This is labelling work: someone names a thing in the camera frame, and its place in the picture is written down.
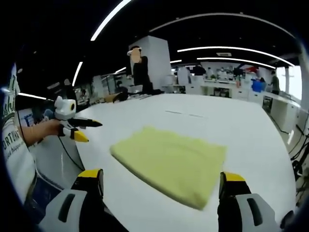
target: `white t-shirt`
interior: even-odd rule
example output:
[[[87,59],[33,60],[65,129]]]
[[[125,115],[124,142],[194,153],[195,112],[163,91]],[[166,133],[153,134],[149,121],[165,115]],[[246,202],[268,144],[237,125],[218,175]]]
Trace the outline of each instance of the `white t-shirt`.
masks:
[[[18,132],[18,117],[15,112],[15,90],[19,93],[16,65],[5,92],[2,115],[2,147],[8,173],[22,203],[35,176],[35,164],[22,136]]]

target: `window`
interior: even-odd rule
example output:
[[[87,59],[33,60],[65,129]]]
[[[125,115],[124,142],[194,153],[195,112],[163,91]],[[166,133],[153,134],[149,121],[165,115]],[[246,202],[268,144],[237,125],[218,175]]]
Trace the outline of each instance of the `window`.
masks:
[[[276,75],[279,79],[280,90],[285,92],[285,82],[286,82],[285,68],[284,67],[277,68],[276,69]]]
[[[289,67],[289,94],[301,100],[302,79],[300,66]]]

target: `yellow towel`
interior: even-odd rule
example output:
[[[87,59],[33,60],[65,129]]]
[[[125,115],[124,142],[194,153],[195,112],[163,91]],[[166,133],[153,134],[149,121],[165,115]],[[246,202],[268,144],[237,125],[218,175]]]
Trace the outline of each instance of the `yellow towel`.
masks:
[[[225,153],[224,146],[149,127],[111,146],[111,154],[138,178],[199,210],[220,176]]]

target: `desk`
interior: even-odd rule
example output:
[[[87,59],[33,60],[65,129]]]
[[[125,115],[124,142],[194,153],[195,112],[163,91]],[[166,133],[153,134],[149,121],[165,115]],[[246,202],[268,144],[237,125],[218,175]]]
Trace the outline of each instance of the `desk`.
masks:
[[[297,114],[301,106],[290,99],[273,93],[262,92],[262,95],[272,98],[270,115],[279,129],[282,132],[290,133],[296,125]]]
[[[104,170],[104,202],[130,232],[216,232],[218,181],[202,211],[182,205],[139,180],[109,148],[151,125],[228,147],[223,170],[243,176],[253,193],[274,209],[276,221],[295,208],[295,178],[283,140],[257,105],[187,94],[93,105],[78,116],[100,121],[87,128],[89,143],[77,143],[86,169]]]
[[[182,85],[171,85],[163,86],[172,91]],[[227,82],[226,84],[218,82],[205,81],[201,85],[185,85],[187,94],[196,95],[213,95],[213,89],[217,88],[227,88],[230,90],[230,96],[233,99],[238,99],[242,101],[254,102],[263,106],[264,97],[269,97],[273,99],[271,117],[277,123],[278,127],[282,132],[290,133],[296,125],[297,114],[300,110],[300,105],[290,99],[278,96],[269,92],[253,92],[251,89],[237,88],[232,82]]]

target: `curved ceiling light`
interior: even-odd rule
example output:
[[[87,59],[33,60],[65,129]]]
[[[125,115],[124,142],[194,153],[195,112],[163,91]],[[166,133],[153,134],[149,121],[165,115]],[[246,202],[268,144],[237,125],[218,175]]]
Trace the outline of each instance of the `curved ceiling light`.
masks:
[[[35,96],[35,95],[32,95],[32,94],[27,94],[27,93],[18,93],[17,95],[24,96],[24,97],[30,97],[30,98],[37,98],[37,99],[47,100],[47,98],[39,97],[39,96]]]
[[[77,78],[77,75],[78,75],[78,72],[79,70],[81,69],[81,66],[82,66],[83,62],[79,62],[78,66],[77,66],[77,69],[76,69],[76,72],[75,72],[75,76],[74,76],[74,79],[73,79],[73,83],[72,83],[72,86],[75,85],[75,81],[76,81],[76,78]]]
[[[121,71],[123,71],[125,69],[126,69],[126,67],[123,67],[122,69],[117,70],[114,74],[117,74],[117,73],[119,73],[119,72],[121,72]]]
[[[173,60],[173,61],[171,61],[170,63],[172,64],[172,63],[177,63],[177,62],[182,62],[182,60],[181,60],[181,59]]]
[[[128,3],[130,3],[133,0],[123,0],[121,3],[119,3],[112,12],[109,13],[109,15],[103,20],[103,22],[100,24],[96,32],[91,37],[91,41],[96,40],[97,36],[101,33],[101,31],[105,28],[105,26],[111,21],[111,19],[122,9],[124,8]]]
[[[183,20],[187,20],[187,19],[191,19],[191,18],[199,18],[199,17],[205,17],[205,16],[214,16],[214,15],[226,15],[226,16],[238,16],[238,17],[244,17],[244,18],[250,18],[250,19],[255,19],[255,20],[258,20],[258,21],[261,21],[261,22],[264,22],[264,23],[267,23],[267,24],[270,24],[276,28],[279,28],[280,30],[284,31],[285,33],[287,33],[288,35],[292,36],[294,39],[295,39],[295,36],[292,35],[290,32],[288,32],[286,29],[278,26],[277,24],[274,24],[274,23],[271,23],[267,20],[264,20],[264,19],[261,19],[261,18],[258,18],[258,17],[254,17],[254,16],[251,16],[251,15],[247,15],[247,14],[236,14],[236,13],[206,13],[206,14],[197,14],[197,15],[191,15],[191,16],[187,16],[187,17],[183,17],[183,18],[179,18],[179,19],[176,19],[176,20],[173,20],[173,21],[170,21],[170,22],[167,22],[165,24],[162,24],[161,26],[159,27],[156,27],[156,28],[153,28],[151,29],[149,32],[153,32],[155,30],[158,30],[160,28],[163,28],[165,26],[168,26],[170,24],[173,24],[173,23],[177,23],[177,22],[180,22],[180,21],[183,21]]]
[[[249,52],[256,52],[256,53],[260,53],[260,54],[263,54],[263,55],[266,55],[266,56],[269,56],[269,57],[273,57],[275,59],[278,59],[278,60],[281,60],[291,66],[295,66],[294,64],[288,62],[287,60],[284,60],[280,57],[277,57],[277,56],[274,56],[272,54],[269,54],[269,53],[266,53],[266,52],[261,52],[261,51],[257,51],[257,50],[253,50],[253,49],[248,49],[248,48],[242,48],[242,47],[225,47],[225,46],[209,46],[209,47],[192,47],[192,48],[187,48],[187,49],[181,49],[181,50],[178,50],[177,52],[185,52],[185,51],[192,51],[192,50],[199,50],[199,49],[213,49],[213,48],[217,48],[217,49],[220,49],[220,48],[223,48],[223,49],[236,49],[236,50],[242,50],[242,51],[249,51]]]
[[[235,60],[235,61],[241,61],[241,62],[247,62],[247,63],[253,63],[253,64],[259,64],[259,65],[263,65],[272,69],[276,69],[273,66],[270,66],[268,64],[263,64],[263,63],[259,63],[259,62],[255,62],[255,61],[251,61],[251,60],[246,60],[246,59],[236,59],[236,58],[223,58],[223,57],[205,57],[205,58],[197,58],[197,59],[225,59],[225,60]]]

